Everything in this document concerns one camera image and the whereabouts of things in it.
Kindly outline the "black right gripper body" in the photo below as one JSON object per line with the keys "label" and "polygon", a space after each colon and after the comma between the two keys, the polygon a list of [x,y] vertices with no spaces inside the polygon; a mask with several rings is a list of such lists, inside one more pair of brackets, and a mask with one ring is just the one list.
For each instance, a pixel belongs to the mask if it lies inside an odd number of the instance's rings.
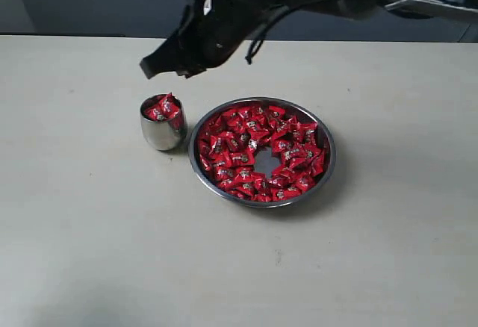
{"label": "black right gripper body", "polygon": [[199,0],[192,18],[164,43],[166,69],[209,69],[225,63],[265,24],[281,0]]}

